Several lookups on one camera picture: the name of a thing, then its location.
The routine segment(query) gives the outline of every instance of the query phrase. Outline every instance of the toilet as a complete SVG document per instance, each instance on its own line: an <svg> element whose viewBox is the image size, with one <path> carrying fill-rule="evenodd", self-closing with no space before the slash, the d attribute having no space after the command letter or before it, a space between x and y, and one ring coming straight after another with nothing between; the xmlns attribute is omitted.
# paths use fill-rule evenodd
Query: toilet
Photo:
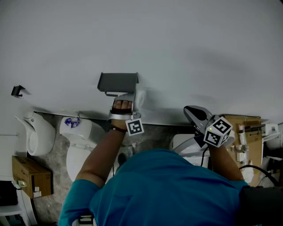
<svg viewBox="0 0 283 226"><path fill-rule="evenodd" d="M83 163L101 140L105 131L98 124L82 118L76 127L71 128L71 124L65 123L67 119L76 121L76 118L64 117L60 124L60 134L70 142L66 159L67 172L70 179L75 181Z"/></svg>
<svg viewBox="0 0 283 226"><path fill-rule="evenodd" d="M44 118L34 112L26 112L23 118L15 116L27 133L26 150L32 156L39 156L51 152L55 141L55 128Z"/></svg>

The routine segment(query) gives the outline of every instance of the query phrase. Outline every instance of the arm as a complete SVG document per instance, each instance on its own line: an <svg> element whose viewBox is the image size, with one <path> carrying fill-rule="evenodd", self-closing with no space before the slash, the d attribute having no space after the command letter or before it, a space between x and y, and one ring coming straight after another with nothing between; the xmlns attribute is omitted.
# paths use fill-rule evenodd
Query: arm
<svg viewBox="0 0 283 226"><path fill-rule="evenodd" d="M243 181L243 175L225 146L214 147L209 145L213 171L230 181Z"/></svg>
<svg viewBox="0 0 283 226"><path fill-rule="evenodd" d="M122 103L121 101L117 101L114 102L113 107L117 109L132 108L132 102L123 101ZM112 125L127 130L124 120L112 120ZM114 164L124 136L124 132L110 130L85 160L76 180L85 179L93 182L100 188L103 187Z"/></svg>

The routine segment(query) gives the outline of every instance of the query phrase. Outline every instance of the forearm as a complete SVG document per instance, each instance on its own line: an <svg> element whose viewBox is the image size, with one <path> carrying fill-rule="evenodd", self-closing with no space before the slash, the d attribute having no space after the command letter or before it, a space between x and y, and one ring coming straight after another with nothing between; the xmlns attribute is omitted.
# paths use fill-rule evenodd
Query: forearm
<svg viewBox="0 0 283 226"><path fill-rule="evenodd" d="M210 158L213 171L227 178L230 181L244 180L241 171L229 155L225 146L219 148L209 146Z"/></svg>
<svg viewBox="0 0 283 226"><path fill-rule="evenodd" d="M107 180L125 134L110 130L85 160L76 180L87 179L99 187Z"/></svg>

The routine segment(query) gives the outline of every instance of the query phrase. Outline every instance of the finger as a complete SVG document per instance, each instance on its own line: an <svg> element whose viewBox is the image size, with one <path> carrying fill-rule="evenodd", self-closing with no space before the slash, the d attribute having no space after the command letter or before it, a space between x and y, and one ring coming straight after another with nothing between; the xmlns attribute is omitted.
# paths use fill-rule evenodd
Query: finger
<svg viewBox="0 0 283 226"><path fill-rule="evenodd" d="M117 101L116 103L116 109L121 109L122 101Z"/></svg>
<svg viewBox="0 0 283 226"><path fill-rule="evenodd" d="M128 104L129 104L128 101L123 101L121 109L127 109L128 108Z"/></svg>
<svg viewBox="0 0 283 226"><path fill-rule="evenodd" d="M116 105L117 105L117 101L114 101L113 108L116 108Z"/></svg>
<svg viewBox="0 0 283 226"><path fill-rule="evenodd" d="M133 104L133 102L132 102L132 101L129 101L128 109L132 109L132 104Z"/></svg>

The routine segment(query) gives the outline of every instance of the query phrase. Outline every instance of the toilet tank lid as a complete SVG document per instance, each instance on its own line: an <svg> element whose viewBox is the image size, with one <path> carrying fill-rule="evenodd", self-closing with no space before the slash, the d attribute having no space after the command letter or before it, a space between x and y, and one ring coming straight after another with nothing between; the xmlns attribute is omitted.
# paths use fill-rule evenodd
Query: toilet tank lid
<svg viewBox="0 0 283 226"><path fill-rule="evenodd" d="M60 134L63 136L68 135L77 135L78 137L87 140L90 136L90 133L92 131L92 122L88 119L81 119L80 123L77 127L71 128L71 124L66 125L65 120L71 118L72 120L76 121L76 118L74 117L64 117L62 118L61 124L60 124Z"/></svg>

